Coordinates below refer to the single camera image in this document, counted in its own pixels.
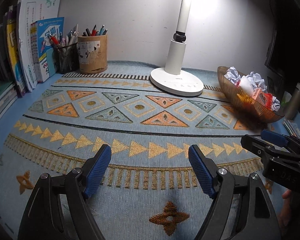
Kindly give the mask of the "person's right hand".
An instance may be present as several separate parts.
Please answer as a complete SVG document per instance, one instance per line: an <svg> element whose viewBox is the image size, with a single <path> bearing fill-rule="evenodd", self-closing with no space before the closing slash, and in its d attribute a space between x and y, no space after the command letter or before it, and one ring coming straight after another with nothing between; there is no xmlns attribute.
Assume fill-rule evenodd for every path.
<svg viewBox="0 0 300 240"><path fill-rule="evenodd" d="M292 196L293 194L291 190L286 190L282 195L283 206L280 213L277 216L279 227L281 230L285 229L285 227L288 225L288 222L290 220L290 204L291 204Z"/></svg>

